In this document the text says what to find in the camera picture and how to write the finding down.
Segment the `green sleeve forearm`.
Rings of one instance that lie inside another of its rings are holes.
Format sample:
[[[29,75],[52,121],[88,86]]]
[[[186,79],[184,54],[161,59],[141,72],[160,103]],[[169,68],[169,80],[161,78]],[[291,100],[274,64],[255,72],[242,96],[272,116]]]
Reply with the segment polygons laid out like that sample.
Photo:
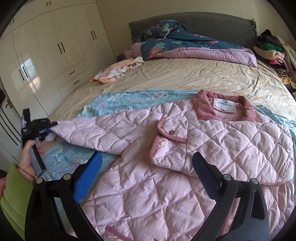
[[[1,197],[1,209],[6,220],[22,240],[25,239],[26,213],[32,189],[33,185],[22,176],[18,167],[11,165]]]

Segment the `person's left hand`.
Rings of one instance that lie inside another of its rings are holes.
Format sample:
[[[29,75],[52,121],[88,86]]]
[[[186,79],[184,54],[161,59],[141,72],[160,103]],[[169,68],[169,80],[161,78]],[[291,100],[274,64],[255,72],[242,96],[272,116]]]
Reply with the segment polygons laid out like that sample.
[[[21,153],[21,159],[18,163],[18,171],[31,184],[34,183],[36,173],[32,166],[30,150],[35,144],[36,142],[34,140],[28,140],[26,142]]]

